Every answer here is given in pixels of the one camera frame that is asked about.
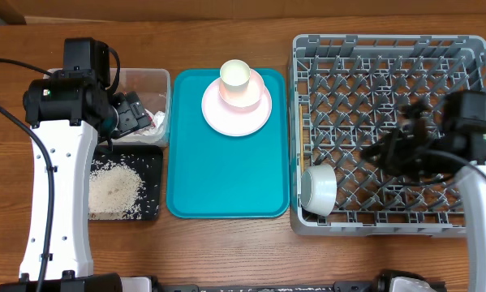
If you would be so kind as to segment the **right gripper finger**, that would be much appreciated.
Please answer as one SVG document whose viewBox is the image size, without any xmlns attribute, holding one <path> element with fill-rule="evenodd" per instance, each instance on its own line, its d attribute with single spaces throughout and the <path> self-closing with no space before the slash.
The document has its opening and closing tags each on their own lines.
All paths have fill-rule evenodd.
<svg viewBox="0 0 486 292">
<path fill-rule="evenodd" d="M 419 100 L 414 104 L 403 105 L 401 108 L 401 125 L 408 126 L 409 124 L 412 124 L 414 121 L 420 119 L 423 113 L 428 110 L 428 106 L 422 100 Z"/>
<path fill-rule="evenodd" d="M 365 147 L 360 152 L 360 157 L 362 160 L 373 164 L 378 165 L 385 162 L 385 159 L 388 156 L 389 146 L 385 142 L 377 142 L 372 145 Z"/>
</svg>

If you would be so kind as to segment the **white napkin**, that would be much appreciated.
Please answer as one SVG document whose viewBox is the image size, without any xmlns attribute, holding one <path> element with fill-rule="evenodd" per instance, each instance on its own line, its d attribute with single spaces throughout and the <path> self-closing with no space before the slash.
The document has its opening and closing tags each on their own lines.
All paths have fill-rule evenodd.
<svg viewBox="0 0 486 292">
<path fill-rule="evenodd" d="M 127 135 L 127 139 L 159 138 L 163 134 L 163 122 L 166 114 L 161 111 L 157 111 L 154 114 L 148 109 L 145 110 L 145 112 L 146 116 L 149 118 L 150 125 Z"/>
</svg>

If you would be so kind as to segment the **grey metal bowl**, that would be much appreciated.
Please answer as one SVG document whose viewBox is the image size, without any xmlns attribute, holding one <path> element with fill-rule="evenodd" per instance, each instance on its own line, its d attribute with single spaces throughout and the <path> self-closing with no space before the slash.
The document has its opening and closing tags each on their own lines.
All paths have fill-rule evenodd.
<svg viewBox="0 0 486 292">
<path fill-rule="evenodd" d="M 331 165 L 308 167 L 301 177 L 300 203 L 304 210 L 327 217 L 337 198 L 337 178 Z"/>
</svg>

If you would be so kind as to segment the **white rice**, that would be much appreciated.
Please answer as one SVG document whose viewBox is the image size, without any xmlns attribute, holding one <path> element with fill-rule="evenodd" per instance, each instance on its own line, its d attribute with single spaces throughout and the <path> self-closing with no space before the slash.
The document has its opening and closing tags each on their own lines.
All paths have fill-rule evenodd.
<svg viewBox="0 0 486 292">
<path fill-rule="evenodd" d="M 160 212 L 159 184 L 133 161 L 92 161 L 88 218 L 92 221 L 151 221 Z"/>
</svg>

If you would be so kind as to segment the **white cup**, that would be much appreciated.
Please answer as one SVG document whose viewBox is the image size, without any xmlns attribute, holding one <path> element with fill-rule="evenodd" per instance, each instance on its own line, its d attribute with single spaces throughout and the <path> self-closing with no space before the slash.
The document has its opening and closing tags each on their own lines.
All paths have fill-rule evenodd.
<svg viewBox="0 0 486 292">
<path fill-rule="evenodd" d="M 250 67 L 242 60 L 231 59 L 220 68 L 220 94 L 224 96 L 241 96 L 249 84 Z"/>
</svg>

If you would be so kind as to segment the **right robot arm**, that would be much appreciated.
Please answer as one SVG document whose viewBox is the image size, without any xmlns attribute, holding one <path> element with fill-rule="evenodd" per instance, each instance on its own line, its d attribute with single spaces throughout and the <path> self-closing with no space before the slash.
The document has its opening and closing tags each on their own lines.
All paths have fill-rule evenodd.
<svg viewBox="0 0 486 292">
<path fill-rule="evenodd" d="M 408 185 L 453 180 L 466 220 L 470 291 L 486 291 L 486 93 L 452 92 L 443 99 L 441 136 L 428 134 L 418 102 L 403 110 L 407 125 L 395 128 L 360 153 L 362 159 Z"/>
</svg>

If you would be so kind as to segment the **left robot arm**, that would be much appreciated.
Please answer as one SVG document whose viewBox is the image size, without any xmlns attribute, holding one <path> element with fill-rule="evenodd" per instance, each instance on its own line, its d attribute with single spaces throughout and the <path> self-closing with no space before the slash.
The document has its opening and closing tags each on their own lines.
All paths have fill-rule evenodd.
<svg viewBox="0 0 486 292">
<path fill-rule="evenodd" d="M 92 38 L 64 42 L 62 69 L 24 93 L 20 128 L 32 139 L 28 244 L 16 282 L 1 291 L 153 291 L 151 277 L 96 275 L 88 237 L 89 175 L 96 146 L 150 125 L 134 92 L 117 91 L 117 53 Z"/>
</svg>

